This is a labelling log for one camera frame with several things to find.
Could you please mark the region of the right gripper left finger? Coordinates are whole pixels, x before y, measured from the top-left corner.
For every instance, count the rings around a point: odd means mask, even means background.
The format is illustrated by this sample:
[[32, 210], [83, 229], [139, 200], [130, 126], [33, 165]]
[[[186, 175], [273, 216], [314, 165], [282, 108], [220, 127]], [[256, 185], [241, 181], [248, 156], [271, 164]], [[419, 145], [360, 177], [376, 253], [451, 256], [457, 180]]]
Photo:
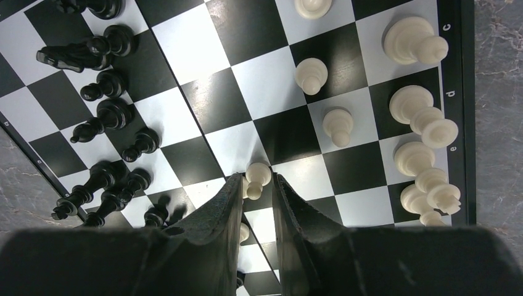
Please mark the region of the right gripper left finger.
[[234, 295], [242, 175], [165, 228], [23, 229], [1, 250], [2, 295]]

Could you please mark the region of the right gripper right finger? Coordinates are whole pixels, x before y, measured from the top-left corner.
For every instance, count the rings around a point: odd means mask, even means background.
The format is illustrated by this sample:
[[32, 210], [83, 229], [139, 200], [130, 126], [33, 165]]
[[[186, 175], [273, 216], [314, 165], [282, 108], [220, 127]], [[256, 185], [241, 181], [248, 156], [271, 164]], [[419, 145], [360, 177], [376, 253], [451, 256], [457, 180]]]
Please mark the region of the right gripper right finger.
[[274, 174], [283, 295], [521, 295], [522, 270], [476, 227], [348, 228]]

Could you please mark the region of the white chess piece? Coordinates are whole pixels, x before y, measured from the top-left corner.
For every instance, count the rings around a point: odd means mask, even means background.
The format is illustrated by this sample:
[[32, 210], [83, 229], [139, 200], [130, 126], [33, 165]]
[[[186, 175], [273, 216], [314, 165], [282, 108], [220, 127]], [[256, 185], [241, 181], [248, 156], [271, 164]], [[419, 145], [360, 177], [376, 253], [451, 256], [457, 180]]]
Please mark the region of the white chess piece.
[[261, 197], [263, 187], [271, 181], [271, 170], [264, 163], [252, 163], [242, 179], [243, 199], [257, 200]]

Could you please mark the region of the black white chess board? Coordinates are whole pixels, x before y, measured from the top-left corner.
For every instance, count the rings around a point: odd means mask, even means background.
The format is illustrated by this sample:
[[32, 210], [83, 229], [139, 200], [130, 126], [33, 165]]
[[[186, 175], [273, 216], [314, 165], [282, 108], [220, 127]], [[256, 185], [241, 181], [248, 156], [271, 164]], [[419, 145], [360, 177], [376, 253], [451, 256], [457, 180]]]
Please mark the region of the black white chess board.
[[[434, 107], [463, 127], [461, 26], [472, 1], [333, 1], [321, 18], [301, 17], [293, 1], [125, 1], [117, 18], [89, 10], [61, 12], [55, 1], [1, 2], [1, 126], [52, 184], [49, 197], [9, 197], [1, 205], [75, 227], [101, 205], [101, 191], [76, 216], [54, 220], [56, 201], [84, 184], [102, 160], [126, 171], [143, 168], [152, 183], [106, 227], [140, 228], [144, 213], [168, 204], [174, 219], [210, 200], [234, 173], [263, 162], [297, 193], [345, 226], [417, 226], [400, 193], [413, 184], [395, 167], [395, 150], [420, 141], [395, 121], [389, 101], [419, 85]], [[397, 21], [422, 17], [448, 43], [437, 64], [402, 65], [383, 47]], [[134, 112], [121, 130], [71, 143], [73, 129], [96, 115], [98, 101], [81, 98], [97, 72], [59, 70], [38, 62], [45, 46], [80, 43], [110, 25], [126, 25], [136, 50], [112, 68], [128, 81], [122, 99]], [[297, 85], [304, 59], [328, 70], [315, 95]], [[350, 143], [335, 146], [323, 130], [332, 109], [353, 117]]]

